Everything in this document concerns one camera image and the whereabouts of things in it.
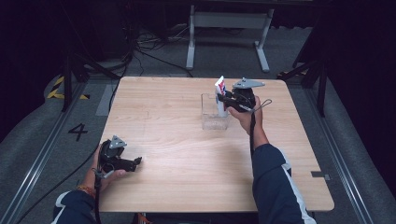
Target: sleeve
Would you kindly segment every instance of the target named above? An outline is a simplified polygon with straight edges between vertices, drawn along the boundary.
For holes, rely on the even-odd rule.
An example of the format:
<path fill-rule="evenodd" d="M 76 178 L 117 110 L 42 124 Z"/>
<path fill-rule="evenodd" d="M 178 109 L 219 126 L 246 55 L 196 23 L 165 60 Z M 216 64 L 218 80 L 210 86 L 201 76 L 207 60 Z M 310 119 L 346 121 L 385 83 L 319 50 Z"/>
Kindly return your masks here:
<path fill-rule="evenodd" d="M 61 194 L 53 209 L 51 224 L 96 223 L 91 215 L 94 199 L 82 190 L 73 190 Z"/>
<path fill-rule="evenodd" d="M 276 147 L 264 144 L 252 157 L 253 197 L 263 223 L 315 224 L 305 208 L 304 200 L 292 181 L 291 166 Z"/>

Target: wooden table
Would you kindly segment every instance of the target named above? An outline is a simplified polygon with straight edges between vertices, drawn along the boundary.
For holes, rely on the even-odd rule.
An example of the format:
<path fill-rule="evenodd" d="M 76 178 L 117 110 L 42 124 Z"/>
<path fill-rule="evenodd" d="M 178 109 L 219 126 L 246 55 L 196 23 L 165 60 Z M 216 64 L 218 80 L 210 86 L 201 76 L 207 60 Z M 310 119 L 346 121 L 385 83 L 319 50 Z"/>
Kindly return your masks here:
<path fill-rule="evenodd" d="M 201 94 L 214 93 L 216 78 L 124 77 L 101 142 L 113 134 L 128 146 L 122 157 L 143 157 L 134 173 L 101 195 L 104 212 L 249 212 L 252 197 L 248 135 L 237 119 L 227 130 L 203 130 Z M 230 91 L 239 79 L 225 79 Z M 292 178 L 308 211 L 334 204 L 286 84 L 260 80 L 263 127 L 290 159 Z"/>

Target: gray carpet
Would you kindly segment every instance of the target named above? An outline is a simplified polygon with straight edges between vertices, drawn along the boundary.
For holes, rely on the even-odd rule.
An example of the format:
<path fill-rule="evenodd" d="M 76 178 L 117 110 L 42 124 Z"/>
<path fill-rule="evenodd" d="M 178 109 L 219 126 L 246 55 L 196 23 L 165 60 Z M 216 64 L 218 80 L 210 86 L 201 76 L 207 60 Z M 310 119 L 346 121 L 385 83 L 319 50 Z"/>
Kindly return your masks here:
<path fill-rule="evenodd" d="M 271 29 L 264 51 L 270 66 L 270 73 L 264 74 L 252 44 L 260 36 L 257 31 L 245 30 L 239 35 L 229 35 L 220 30 L 203 30 L 196 36 L 194 77 L 248 77 L 276 78 L 276 74 L 291 70 L 291 65 L 310 33 L 310 29 Z M 188 42 L 180 39 L 168 43 L 160 49 L 144 51 L 169 63 L 184 67 Z M 180 67 L 162 63 L 147 55 L 135 52 L 135 58 L 128 66 L 125 76 L 166 76 L 187 77 Z M 43 90 L 47 96 L 54 81 Z M 299 78 L 294 77 L 287 83 L 290 93 L 302 119 L 308 138 L 317 156 L 324 174 L 331 178 L 327 181 L 335 207 L 331 212 L 315 213 L 318 223 L 360 223 L 344 187 L 342 178 L 335 168 L 330 148 L 323 131 L 315 119 L 315 109 L 309 106 L 306 90 L 303 90 Z M 76 105 L 61 129 L 59 138 L 49 156 L 44 170 L 39 176 L 26 203 L 22 204 L 19 216 L 23 214 L 44 193 L 55 186 L 65 176 L 78 167 L 95 149 L 106 125 L 108 103 L 117 81 L 94 74 L 87 82 L 84 94 L 89 100 L 77 100 Z M 46 142 L 57 118 L 60 117 L 63 100 L 47 99 L 46 103 L 21 121 L 0 144 L 1 198 L 0 214 L 4 214 L 17 193 L 26 173 L 35 157 Z M 390 194 L 381 176 L 373 166 L 364 145 L 357 135 L 343 105 L 331 82 L 328 82 L 325 101 L 326 122 L 337 145 L 345 157 L 348 168 L 356 180 L 373 223 L 396 223 L 396 202 Z M 68 131 L 84 124 L 84 133 L 78 135 Z M 56 197 L 73 189 L 84 176 L 89 162 L 68 178 L 61 186 L 41 201 L 21 223 L 50 223 L 52 206 Z M 131 223 L 134 214 L 102 214 L 103 223 Z"/>

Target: transparent box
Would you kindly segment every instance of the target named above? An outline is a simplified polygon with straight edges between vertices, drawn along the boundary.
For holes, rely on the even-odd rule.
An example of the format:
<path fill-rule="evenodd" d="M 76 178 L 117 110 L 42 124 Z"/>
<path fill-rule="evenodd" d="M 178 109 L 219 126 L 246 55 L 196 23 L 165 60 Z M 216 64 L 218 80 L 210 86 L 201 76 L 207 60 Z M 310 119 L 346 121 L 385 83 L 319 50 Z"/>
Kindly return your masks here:
<path fill-rule="evenodd" d="M 215 93 L 201 94 L 202 102 L 202 129 L 227 130 L 230 116 L 220 117 Z"/>

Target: person's arm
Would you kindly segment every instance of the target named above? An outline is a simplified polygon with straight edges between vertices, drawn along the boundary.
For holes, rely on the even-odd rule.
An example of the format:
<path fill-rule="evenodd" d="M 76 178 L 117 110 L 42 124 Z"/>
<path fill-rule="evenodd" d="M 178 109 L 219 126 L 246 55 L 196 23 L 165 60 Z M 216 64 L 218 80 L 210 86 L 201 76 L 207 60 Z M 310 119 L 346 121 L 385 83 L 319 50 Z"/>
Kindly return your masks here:
<path fill-rule="evenodd" d="M 253 134 L 254 153 L 253 197 L 259 211 L 260 223 L 309 223 L 316 221 L 306 213 L 303 197 L 293 183 L 291 167 L 276 147 L 272 146 L 262 127 L 262 109 L 260 99 L 256 96 L 256 125 L 253 133 L 249 132 L 251 114 L 239 113 L 229 108 L 231 115 L 239 119 L 247 134 Z"/>
<path fill-rule="evenodd" d="M 95 197 L 95 173 L 93 169 L 97 168 L 98 155 L 101 145 L 96 149 L 90 169 L 85 174 L 84 180 L 76 190 L 68 191 L 61 194 L 56 200 L 53 209 L 52 224 L 63 223 L 96 223 L 91 215 L 94 208 Z M 124 176 L 126 171 L 117 170 L 106 179 L 102 179 L 100 191 L 106 189 L 111 181 Z"/>

